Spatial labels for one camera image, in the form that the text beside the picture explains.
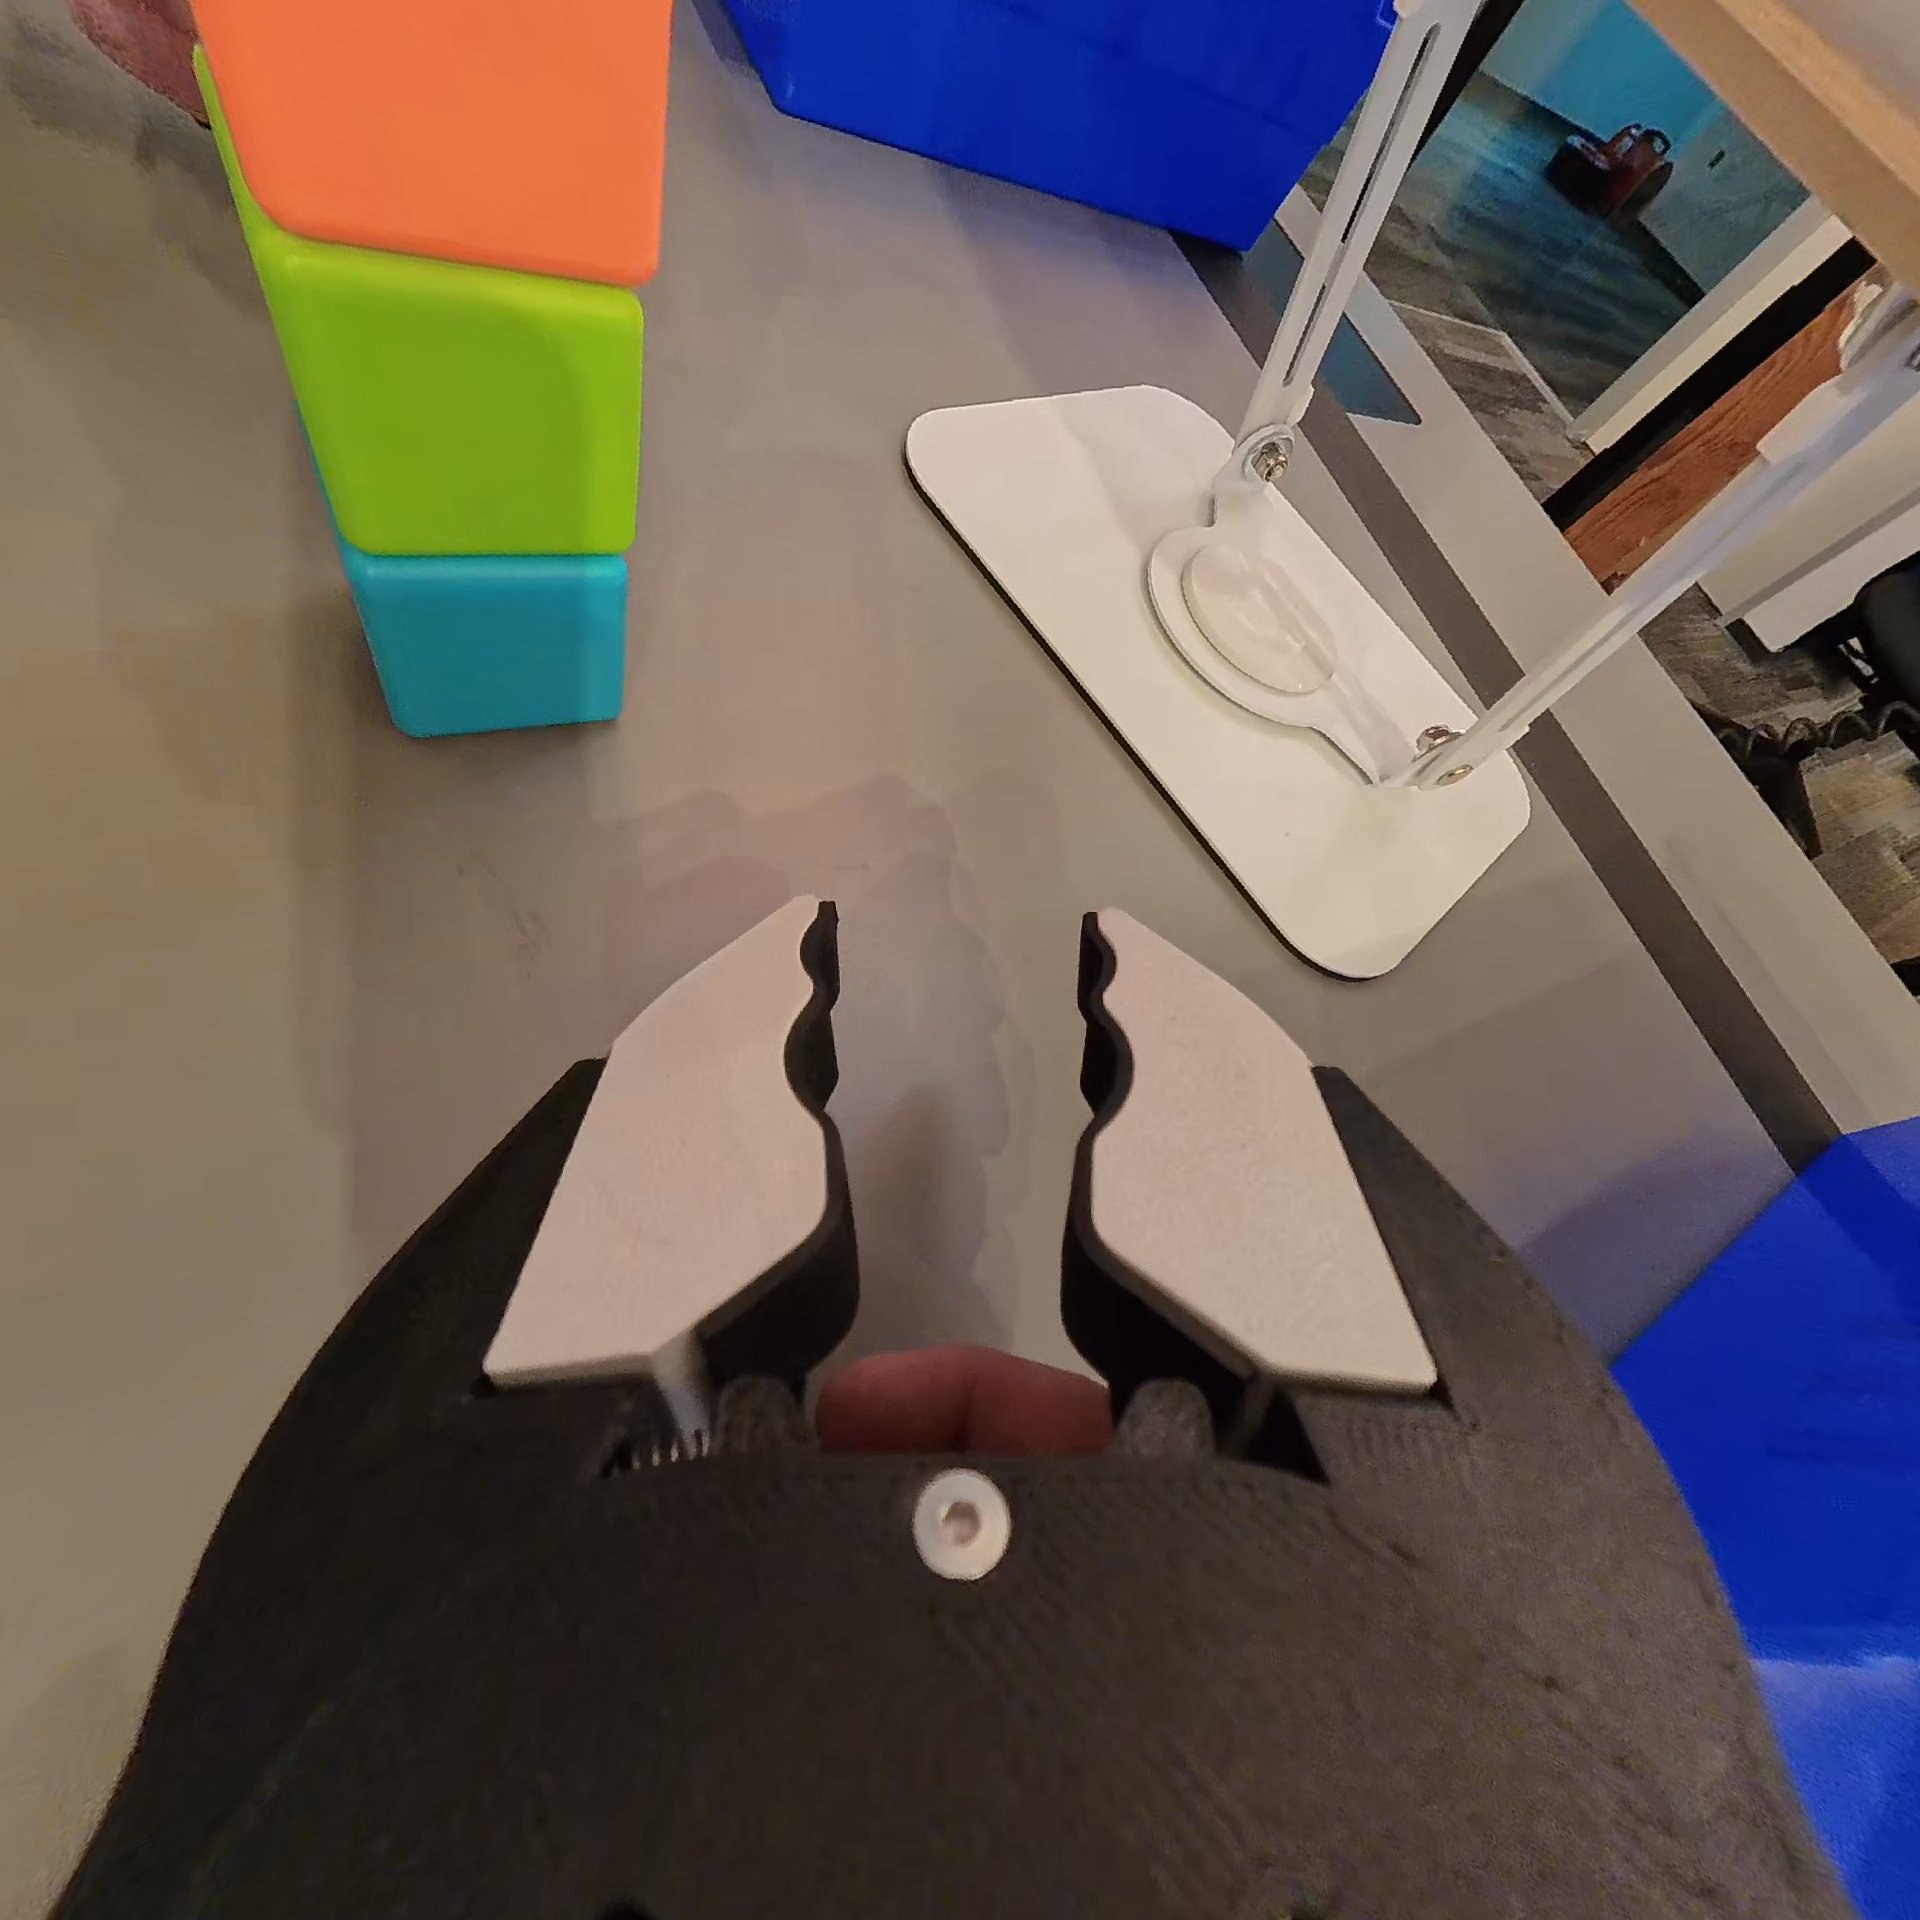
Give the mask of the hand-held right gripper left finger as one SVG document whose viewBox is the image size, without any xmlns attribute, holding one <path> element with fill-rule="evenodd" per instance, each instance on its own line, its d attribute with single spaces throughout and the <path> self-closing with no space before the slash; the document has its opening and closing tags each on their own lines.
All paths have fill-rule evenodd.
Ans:
<svg viewBox="0 0 1920 1920">
<path fill-rule="evenodd" d="M 805 1380 L 852 1330 L 838 907 L 798 895 L 613 1039 L 492 1343 L 494 1388 L 644 1380 L 714 1427 L 735 1380 Z"/>
</svg>

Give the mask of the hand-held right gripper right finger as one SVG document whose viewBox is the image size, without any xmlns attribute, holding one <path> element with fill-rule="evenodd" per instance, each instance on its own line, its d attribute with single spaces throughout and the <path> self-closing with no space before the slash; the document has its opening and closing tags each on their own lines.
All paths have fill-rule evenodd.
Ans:
<svg viewBox="0 0 1920 1920">
<path fill-rule="evenodd" d="M 1061 1324 L 1114 1419 L 1154 1381 L 1194 1388 L 1220 1438 L 1290 1388 L 1430 1397 L 1427 1335 L 1296 1038 L 1118 907 L 1081 916 L 1073 998 Z"/>
</svg>

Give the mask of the cyan cube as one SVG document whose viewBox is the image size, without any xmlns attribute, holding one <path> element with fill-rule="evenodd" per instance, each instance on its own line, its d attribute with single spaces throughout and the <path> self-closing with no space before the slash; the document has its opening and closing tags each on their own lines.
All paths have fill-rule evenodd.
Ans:
<svg viewBox="0 0 1920 1920">
<path fill-rule="evenodd" d="M 580 421 L 537 402 L 325 402 L 299 431 L 396 727 L 607 722 L 625 668 L 631 516 L 593 494 Z"/>
</svg>

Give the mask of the blue plastic bin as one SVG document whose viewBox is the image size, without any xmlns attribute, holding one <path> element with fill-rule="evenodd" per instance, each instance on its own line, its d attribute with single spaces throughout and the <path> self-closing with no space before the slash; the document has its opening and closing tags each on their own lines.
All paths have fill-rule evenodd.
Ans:
<svg viewBox="0 0 1920 1920">
<path fill-rule="evenodd" d="M 1614 1362 L 1860 1916 L 1917 1914 L 1917 1119 L 1836 1140 Z"/>
<path fill-rule="evenodd" d="M 792 118 L 1247 251 L 1341 130 L 1379 2 L 729 2 Z"/>
</svg>

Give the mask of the green cube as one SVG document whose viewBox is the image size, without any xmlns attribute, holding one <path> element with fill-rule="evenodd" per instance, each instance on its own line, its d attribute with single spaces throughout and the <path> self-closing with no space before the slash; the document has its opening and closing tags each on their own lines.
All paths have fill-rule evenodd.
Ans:
<svg viewBox="0 0 1920 1920">
<path fill-rule="evenodd" d="M 637 295 L 290 232 L 243 173 L 203 52 L 194 72 L 341 536 L 380 558 L 622 553 L 637 517 Z"/>
</svg>

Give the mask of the orange cube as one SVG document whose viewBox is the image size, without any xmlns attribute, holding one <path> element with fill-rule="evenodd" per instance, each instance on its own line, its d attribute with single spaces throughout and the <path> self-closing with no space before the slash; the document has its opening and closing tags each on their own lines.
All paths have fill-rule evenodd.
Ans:
<svg viewBox="0 0 1920 1920">
<path fill-rule="evenodd" d="M 660 261 L 667 2 L 198 2 L 251 200 L 306 238 L 607 285 Z"/>
</svg>

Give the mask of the person's right hand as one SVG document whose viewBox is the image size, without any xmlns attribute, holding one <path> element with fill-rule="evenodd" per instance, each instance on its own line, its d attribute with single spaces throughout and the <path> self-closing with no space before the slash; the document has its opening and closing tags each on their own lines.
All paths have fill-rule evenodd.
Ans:
<svg viewBox="0 0 1920 1920">
<path fill-rule="evenodd" d="M 1114 1438 L 1092 1378 L 979 1346 L 862 1356 L 820 1389 L 827 1452 L 899 1456 L 1092 1456 Z"/>
</svg>

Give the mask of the white document stand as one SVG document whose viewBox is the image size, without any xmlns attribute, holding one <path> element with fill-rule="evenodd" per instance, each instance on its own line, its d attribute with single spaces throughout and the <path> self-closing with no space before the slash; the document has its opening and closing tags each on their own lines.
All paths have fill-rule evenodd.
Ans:
<svg viewBox="0 0 1920 1920">
<path fill-rule="evenodd" d="M 1163 388 L 931 410 L 923 499 L 1307 966 L 1392 971 L 1523 830 L 1513 749 L 1916 394 L 1916 290 L 1864 300 L 1836 373 L 1601 609 L 1471 714 L 1284 491 L 1316 378 L 1476 4 L 1390 37 L 1244 416 Z"/>
</svg>

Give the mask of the brown wooden panel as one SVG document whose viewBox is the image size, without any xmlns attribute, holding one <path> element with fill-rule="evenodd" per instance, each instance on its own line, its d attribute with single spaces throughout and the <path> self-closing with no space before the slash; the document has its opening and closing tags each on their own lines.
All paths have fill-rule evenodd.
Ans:
<svg viewBox="0 0 1920 1920">
<path fill-rule="evenodd" d="M 1599 587 L 1617 587 L 1756 461 L 1763 438 L 1837 373 L 1847 325 L 1883 285 L 1860 242 L 1843 242 L 1547 498 Z"/>
</svg>

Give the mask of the dark red bag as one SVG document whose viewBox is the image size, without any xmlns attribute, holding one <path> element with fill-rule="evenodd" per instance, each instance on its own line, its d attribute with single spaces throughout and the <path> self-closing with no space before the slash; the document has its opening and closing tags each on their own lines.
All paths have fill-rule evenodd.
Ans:
<svg viewBox="0 0 1920 1920">
<path fill-rule="evenodd" d="M 1672 178 L 1672 138 L 1659 128 L 1630 121 L 1607 138 L 1570 132 L 1549 154 L 1543 179 L 1578 211 L 1631 224 Z"/>
</svg>

